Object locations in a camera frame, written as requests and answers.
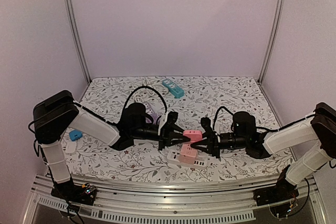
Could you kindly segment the teal power strip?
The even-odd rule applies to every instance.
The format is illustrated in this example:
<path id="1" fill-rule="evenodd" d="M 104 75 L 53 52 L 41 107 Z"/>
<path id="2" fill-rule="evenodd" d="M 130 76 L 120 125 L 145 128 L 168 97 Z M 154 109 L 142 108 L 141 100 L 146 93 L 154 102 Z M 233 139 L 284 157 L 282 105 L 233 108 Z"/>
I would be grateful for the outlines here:
<path id="1" fill-rule="evenodd" d="M 184 90 L 180 88 L 170 79 L 164 79 L 162 84 L 169 90 L 169 92 L 176 98 L 179 99 L 184 96 Z"/>

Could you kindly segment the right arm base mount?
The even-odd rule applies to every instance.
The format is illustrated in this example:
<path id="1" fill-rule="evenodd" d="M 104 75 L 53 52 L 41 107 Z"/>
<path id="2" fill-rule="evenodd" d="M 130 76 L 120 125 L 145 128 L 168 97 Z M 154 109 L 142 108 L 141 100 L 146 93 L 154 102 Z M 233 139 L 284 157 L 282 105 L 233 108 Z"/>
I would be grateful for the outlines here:
<path id="1" fill-rule="evenodd" d="M 257 206 L 273 204 L 299 196 L 296 186 L 285 180 L 284 183 L 276 183 L 274 186 L 256 189 L 253 191 L 253 199 Z"/>

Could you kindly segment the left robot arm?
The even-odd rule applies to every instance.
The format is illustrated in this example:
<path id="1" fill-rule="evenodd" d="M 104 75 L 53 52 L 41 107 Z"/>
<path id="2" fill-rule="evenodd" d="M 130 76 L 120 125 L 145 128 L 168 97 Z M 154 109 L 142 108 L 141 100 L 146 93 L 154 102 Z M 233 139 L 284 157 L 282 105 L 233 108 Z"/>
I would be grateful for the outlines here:
<path id="1" fill-rule="evenodd" d="M 143 103 L 125 102 L 119 122 L 113 123 L 76 102 L 68 90 L 60 91 L 33 108 L 29 130 L 45 157 L 54 187 L 67 200 L 78 195 L 66 164 L 60 140 L 66 129 L 72 128 L 100 140 L 110 148 L 122 151 L 133 146 L 134 140 L 158 142 L 159 150 L 190 140 L 176 125 L 178 113 L 168 111 L 156 122 Z"/>

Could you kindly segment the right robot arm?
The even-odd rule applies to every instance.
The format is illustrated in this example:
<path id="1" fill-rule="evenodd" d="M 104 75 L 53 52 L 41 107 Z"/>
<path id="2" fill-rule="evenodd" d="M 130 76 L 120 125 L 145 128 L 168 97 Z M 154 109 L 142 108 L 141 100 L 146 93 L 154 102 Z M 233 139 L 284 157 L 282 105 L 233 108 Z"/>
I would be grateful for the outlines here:
<path id="1" fill-rule="evenodd" d="M 268 158 L 284 149 L 314 141 L 314 146 L 296 162 L 283 170 L 277 185 L 271 190 L 276 201 L 284 200 L 302 180 L 335 159 L 335 109 L 324 102 L 314 112 L 279 129 L 263 128 L 259 132 L 254 116 L 246 111 L 232 113 L 232 130 L 219 134 L 215 121 L 204 117 L 205 133 L 191 147 L 219 158 L 221 150 L 243 148 L 254 159 Z"/>

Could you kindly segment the pink plug adapter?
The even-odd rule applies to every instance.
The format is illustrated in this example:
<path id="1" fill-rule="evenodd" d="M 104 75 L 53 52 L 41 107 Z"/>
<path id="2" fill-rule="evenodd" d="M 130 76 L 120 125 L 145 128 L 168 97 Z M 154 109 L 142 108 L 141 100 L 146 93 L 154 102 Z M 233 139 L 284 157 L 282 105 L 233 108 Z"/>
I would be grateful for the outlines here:
<path id="1" fill-rule="evenodd" d="M 188 137 L 191 143 L 199 142 L 203 139 L 203 135 L 200 130 L 185 130 L 183 135 Z"/>

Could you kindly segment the light pink cube socket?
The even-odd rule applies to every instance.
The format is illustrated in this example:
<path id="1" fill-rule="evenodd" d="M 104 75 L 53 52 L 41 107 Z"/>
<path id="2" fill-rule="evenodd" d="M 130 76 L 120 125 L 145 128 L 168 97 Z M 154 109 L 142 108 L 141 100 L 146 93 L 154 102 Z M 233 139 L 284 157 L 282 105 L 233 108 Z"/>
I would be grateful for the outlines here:
<path id="1" fill-rule="evenodd" d="M 190 147 L 189 143 L 182 145 L 179 161 L 185 164 L 194 164 L 197 158 L 197 150 Z"/>

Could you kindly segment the purple power strip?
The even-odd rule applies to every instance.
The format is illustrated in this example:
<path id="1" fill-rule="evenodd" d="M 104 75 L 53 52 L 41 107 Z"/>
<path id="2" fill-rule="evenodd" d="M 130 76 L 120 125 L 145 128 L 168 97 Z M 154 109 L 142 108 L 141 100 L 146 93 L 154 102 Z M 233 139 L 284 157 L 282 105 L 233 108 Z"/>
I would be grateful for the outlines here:
<path id="1" fill-rule="evenodd" d="M 144 103 L 144 106 L 145 106 L 145 112 L 146 114 L 148 114 L 152 119 L 153 121 L 151 121 L 150 118 L 146 117 L 146 124 L 154 124 L 154 125 L 159 125 L 160 123 L 160 119 L 161 119 L 161 115 L 159 115 L 156 110 L 153 108 L 153 106 L 146 102 Z"/>

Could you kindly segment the white power strip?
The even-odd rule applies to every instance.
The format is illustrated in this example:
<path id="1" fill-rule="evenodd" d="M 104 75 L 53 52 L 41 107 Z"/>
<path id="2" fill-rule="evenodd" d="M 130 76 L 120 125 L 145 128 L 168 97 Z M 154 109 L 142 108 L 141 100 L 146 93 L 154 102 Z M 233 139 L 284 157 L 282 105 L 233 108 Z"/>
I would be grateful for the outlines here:
<path id="1" fill-rule="evenodd" d="M 187 157 L 177 151 L 169 151 L 167 162 L 170 164 L 185 166 L 194 169 L 205 169 L 207 167 L 207 158 L 197 155 L 196 157 Z"/>

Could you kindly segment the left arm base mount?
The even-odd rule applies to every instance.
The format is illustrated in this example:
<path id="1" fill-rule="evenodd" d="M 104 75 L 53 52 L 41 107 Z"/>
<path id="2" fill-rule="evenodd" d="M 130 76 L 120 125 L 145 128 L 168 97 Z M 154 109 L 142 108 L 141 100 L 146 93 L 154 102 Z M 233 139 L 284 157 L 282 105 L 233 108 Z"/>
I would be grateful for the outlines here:
<path id="1" fill-rule="evenodd" d="M 97 187 L 89 183 L 76 185 L 71 179 L 64 183 L 54 182 L 51 195 L 65 201 L 93 206 L 97 195 Z"/>

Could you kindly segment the blue plug adapter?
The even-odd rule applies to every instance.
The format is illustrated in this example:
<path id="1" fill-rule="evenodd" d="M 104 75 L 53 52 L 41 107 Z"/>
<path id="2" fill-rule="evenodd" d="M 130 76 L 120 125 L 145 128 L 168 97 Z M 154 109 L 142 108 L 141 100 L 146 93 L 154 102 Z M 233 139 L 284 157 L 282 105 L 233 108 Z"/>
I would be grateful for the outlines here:
<path id="1" fill-rule="evenodd" d="M 69 137 L 72 142 L 75 142 L 82 138 L 82 132 L 78 130 L 72 130 L 69 132 Z"/>

